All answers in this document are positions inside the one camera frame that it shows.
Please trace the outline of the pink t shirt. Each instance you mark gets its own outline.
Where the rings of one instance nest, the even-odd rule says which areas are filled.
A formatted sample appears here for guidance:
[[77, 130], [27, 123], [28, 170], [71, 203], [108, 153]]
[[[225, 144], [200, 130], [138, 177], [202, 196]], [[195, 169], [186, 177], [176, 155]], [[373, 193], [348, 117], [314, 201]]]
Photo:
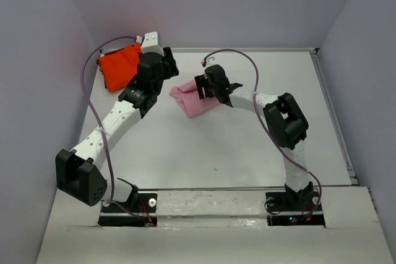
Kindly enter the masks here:
[[188, 118], [199, 116], [220, 105], [216, 98], [200, 100], [194, 79], [183, 85], [172, 87], [169, 95], [175, 99], [176, 104]]

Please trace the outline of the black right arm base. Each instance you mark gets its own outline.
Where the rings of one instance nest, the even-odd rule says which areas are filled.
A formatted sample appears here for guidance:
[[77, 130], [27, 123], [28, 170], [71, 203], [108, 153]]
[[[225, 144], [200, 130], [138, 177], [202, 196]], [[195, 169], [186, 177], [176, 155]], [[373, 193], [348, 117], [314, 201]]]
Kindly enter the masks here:
[[318, 193], [311, 194], [306, 202], [292, 205], [285, 192], [267, 192], [264, 208], [269, 226], [325, 226], [322, 206], [316, 206]]

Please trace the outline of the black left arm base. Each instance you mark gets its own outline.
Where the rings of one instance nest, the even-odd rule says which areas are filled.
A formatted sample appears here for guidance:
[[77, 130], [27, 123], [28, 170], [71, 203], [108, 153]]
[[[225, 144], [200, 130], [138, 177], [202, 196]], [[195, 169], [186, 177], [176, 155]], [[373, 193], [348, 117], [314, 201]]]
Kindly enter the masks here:
[[98, 224], [102, 227], [154, 228], [157, 226], [158, 192], [140, 191], [136, 202], [102, 204]]

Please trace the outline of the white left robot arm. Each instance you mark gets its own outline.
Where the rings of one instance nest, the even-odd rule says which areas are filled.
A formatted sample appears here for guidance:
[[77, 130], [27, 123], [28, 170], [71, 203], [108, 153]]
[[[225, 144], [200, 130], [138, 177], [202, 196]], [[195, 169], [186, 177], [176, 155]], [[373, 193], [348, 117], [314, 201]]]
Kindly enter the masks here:
[[101, 167], [124, 134], [138, 123], [157, 102], [163, 82], [179, 74], [171, 48], [161, 54], [149, 51], [140, 55], [137, 73], [120, 93], [108, 115], [85, 140], [55, 157], [57, 188], [92, 207], [114, 200], [122, 211], [137, 204], [137, 187], [105, 179]]

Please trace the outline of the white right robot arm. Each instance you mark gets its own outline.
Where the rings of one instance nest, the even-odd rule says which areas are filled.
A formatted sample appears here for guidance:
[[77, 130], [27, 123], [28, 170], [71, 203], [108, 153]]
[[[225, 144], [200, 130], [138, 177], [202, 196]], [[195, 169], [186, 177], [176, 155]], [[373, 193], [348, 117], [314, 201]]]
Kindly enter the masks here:
[[204, 74], [194, 77], [194, 80], [201, 100], [216, 98], [231, 108], [256, 113], [283, 155], [286, 205], [293, 210], [304, 206], [313, 193], [304, 154], [309, 124], [293, 95], [267, 95], [240, 83], [230, 83], [225, 70], [218, 64], [206, 68]]

